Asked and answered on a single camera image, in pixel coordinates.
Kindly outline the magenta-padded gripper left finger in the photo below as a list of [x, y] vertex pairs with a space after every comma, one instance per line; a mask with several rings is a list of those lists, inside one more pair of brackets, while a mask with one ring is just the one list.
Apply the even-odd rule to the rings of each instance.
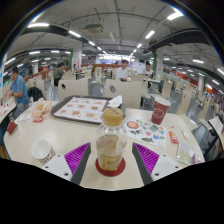
[[42, 169], [79, 185], [90, 154], [91, 144], [86, 143], [65, 155], [55, 155]]

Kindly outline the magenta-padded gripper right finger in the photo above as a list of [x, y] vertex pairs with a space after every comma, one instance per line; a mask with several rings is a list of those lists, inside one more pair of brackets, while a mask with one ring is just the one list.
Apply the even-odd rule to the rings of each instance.
[[182, 169], [168, 154], [159, 155], [138, 143], [133, 144], [132, 153], [145, 185]]

